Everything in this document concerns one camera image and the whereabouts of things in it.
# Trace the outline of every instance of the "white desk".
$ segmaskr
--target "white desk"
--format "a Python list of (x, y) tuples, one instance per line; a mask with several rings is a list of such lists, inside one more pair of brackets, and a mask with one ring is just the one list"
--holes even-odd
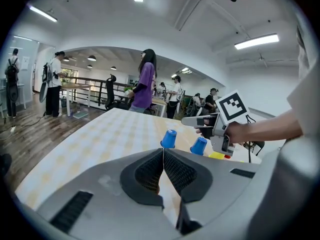
[(76, 91), (76, 89), (88, 89), (88, 108), (90, 108), (90, 97), (91, 97), (91, 85), (88, 84), (82, 84), (82, 83), (72, 83), (68, 82), (63, 85), (61, 85), (61, 90), (66, 90), (66, 113), (68, 117), (70, 117), (70, 91), (71, 91), (71, 102), (74, 101), (73, 91)]
[[(160, 141), (168, 129), (177, 131), (175, 147), (186, 152), (190, 152), (200, 136), (193, 127), (178, 120), (113, 108), (55, 147), (24, 178), (15, 193), (22, 203), (36, 210), (54, 191), (95, 165), (161, 148)], [(208, 143), (204, 155), (212, 152)], [(237, 158), (235, 151), (232, 160), (237, 159), (245, 161), (242, 156)], [(162, 173), (159, 187), (165, 206), (163, 212), (174, 224), (179, 214), (180, 196), (165, 173)]]
[(152, 103), (161, 106), (160, 117), (163, 118), (166, 111), (167, 103), (164, 100), (156, 97), (152, 98)]
[[(18, 83), (18, 90), (21, 90), (22, 91), (22, 102), (23, 102), (23, 107), (24, 109), (26, 109), (26, 99), (25, 99), (25, 84), (24, 83)], [(0, 112), (1, 112), (1, 116), (2, 116), (2, 119), (4, 118), (4, 111), (3, 111), (3, 101), (2, 101), (2, 96), (3, 96), (3, 93), (6, 93), (6, 87), (2, 87), (0, 88)]]

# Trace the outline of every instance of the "ceiling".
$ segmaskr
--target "ceiling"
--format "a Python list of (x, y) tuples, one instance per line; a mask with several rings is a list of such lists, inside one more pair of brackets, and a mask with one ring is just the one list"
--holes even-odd
[[(96, 61), (88, 60), (88, 57), (94, 55)], [(66, 52), (66, 57), (72, 57), (69, 61), (62, 61), (64, 65), (74, 66), (82, 69), (88, 69), (88, 65), (92, 65), (90, 70), (109, 70), (115, 66), (117, 71), (130, 75), (139, 75), (138, 67), (141, 61), (141, 51), (120, 48), (120, 47), (89, 47), (85, 49), (77, 49)], [(174, 60), (157, 55), (157, 74), (163, 78), (170, 78), (174, 73), (180, 71), (181, 77), (184, 79), (205, 79), (206, 75)], [(181, 73), (181, 70), (188, 67), (192, 73)]]
[[(206, 43), (230, 69), (298, 66), (297, 23), (285, 0), (144, 0), (143, 3), (134, 0), (32, 0), (31, 3), (56, 17), (62, 29), (70, 22), (81, 24), (108, 18), (120, 11), (154, 15), (177, 31)], [(246, 39), (273, 33), (278, 34), (279, 42), (243, 50), (234, 47)], [(115, 48), (97, 50), (106, 58), (115, 58)], [(137, 60), (134, 51), (117, 50), (115, 53), (126, 60)]]

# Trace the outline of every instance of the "black shirt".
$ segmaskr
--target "black shirt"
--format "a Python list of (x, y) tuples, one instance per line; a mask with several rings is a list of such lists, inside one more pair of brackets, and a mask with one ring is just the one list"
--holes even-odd
[(209, 102), (209, 103), (211, 103), (212, 105), (214, 105), (216, 102), (214, 101), (214, 97), (211, 95), (211, 94), (209, 94), (206, 98), (205, 98), (205, 105), (204, 105), (204, 108), (206, 109), (206, 110), (211, 110), (212, 109), (212, 107), (210, 107), (208, 104), (207, 104), (207, 102)]

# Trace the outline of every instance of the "purple shirt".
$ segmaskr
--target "purple shirt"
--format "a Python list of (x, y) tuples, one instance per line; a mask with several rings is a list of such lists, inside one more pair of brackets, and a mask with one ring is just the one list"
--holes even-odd
[(145, 85), (146, 88), (138, 91), (134, 95), (134, 101), (132, 102), (133, 106), (142, 109), (147, 109), (150, 107), (152, 103), (152, 92), (154, 89), (155, 80), (155, 67), (152, 63), (146, 62), (143, 65), (139, 78), (139, 84)]

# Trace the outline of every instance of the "woman in purple shirt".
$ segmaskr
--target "woman in purple shirt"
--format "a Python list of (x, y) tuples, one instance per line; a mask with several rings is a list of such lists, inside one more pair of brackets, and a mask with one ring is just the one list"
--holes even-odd
[(141, 63), (139, 65), (139, 83), (137, 87), (129, 93), (128, 97), (134, 96), (129, 111), (143, 113), (152, 103), (152, 92), (157, 77), (157, 56), (152, 49), (144, 50), (141, 53)]

